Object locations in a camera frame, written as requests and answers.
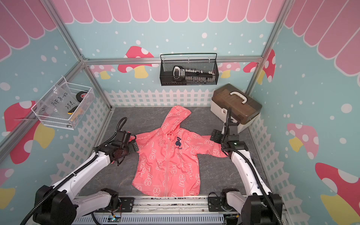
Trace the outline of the pink child rain jacket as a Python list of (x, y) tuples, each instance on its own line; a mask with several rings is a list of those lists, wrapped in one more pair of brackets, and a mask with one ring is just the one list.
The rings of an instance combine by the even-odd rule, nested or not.
[(218, 143), (180, 127), (191, 111), (174, 106), (160, 128), (138, 134), (139, 162), (132, 185), (152, 197), (188, 197), (200, 193), (198, 155), (225, 158)]

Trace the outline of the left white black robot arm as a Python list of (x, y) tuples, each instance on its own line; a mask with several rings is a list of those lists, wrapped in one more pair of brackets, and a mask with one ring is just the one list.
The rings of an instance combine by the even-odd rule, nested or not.
[(76, 219), (93, 215), (99, 209), (114, 213), (122, 206), (119, 193), (110, 188), (78, 197), (80, 190), (103, 168), (124, 161), (130, 151), (138, 151), (136, 136), (122, 130), (127, 117), (121, 118), (111, 138), (94, 147), (90, 158), (52, 186), (42, 186), (35, 195), (34, 207), (21, 224), (32, 219), (41, 225), (71, 225)]

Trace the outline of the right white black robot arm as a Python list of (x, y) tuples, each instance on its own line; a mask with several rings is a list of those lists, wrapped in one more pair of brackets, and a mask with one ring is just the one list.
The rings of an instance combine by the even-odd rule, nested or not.
[(228, 108), (222, 131), (213, 130), (210, 140), (220, 144), (221, 151), (237, 168), (246, 194), (235, 188), (222, 191), (221, 207), (224, 211), (237, 211), (240, 225), (282, 225), (283, 201), (265, 184), (257, 171), (248, 147), (240, 141), (238, 122), (231, 118), (232, 108)]

